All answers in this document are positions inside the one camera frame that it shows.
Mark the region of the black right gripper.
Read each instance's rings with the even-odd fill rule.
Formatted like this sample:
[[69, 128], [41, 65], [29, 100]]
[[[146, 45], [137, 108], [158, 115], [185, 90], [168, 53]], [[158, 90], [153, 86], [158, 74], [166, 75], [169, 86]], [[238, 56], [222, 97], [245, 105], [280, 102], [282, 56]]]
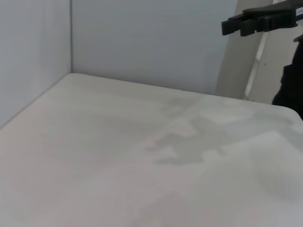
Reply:
[[303, 0], [284, 0], [268, 6], [245, 9], [242, 12], [243, 14], [221, 23], [222, 35], [229, 35], [240, 29], [240, 35], [245, 37], [256, 32], [296, 27], [297, 22], [303, 20]]

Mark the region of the white vertical pipe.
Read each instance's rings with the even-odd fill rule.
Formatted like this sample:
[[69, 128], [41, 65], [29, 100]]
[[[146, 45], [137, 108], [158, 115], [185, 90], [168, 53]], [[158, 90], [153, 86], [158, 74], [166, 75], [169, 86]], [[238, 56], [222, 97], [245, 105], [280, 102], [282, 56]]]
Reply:
[[248, 79], [248, 82], [247, 82], [247, 85], [246, 85], [246, 88], [245, 88], [245, 93], [244, 93], [244, 98], [243, 98], [244, 100], [247, 100], [247, 101], [250, 100], [249, 99], [250, 92], [251, 92], [251, 89], [252, 89], [252, 86], [253, 86], [253, 83], [254, 83], [255, 76], [258, 72], [258, 68], [260, 66], [261, 57], [262, 57], [264, 48], [266, 46], [268, 36], [269, 36], [269, 33], [264, 33], [262, 35], [262, 38], [261, 38], [260, 42], [259, 42], [258, 49], [257, 49], [257, 52], [256, 52], [256, 57], [255, 57], [255, 60], [253, 62], [253, 66], [252, 66], [252, 69], [251, 69], [251, 72], [250, 72], [250, 76], [249, 76], [249, 79]]

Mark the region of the person in black clothing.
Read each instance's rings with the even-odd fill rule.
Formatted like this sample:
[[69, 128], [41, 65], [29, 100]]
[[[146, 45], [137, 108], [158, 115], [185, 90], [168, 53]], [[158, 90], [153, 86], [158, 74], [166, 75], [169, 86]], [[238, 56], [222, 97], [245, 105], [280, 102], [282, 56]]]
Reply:
[[303, 120], [303, 35], [298, 42], [292, 63], [283, 68], [281, 87], [272, 104], [290, 108]]

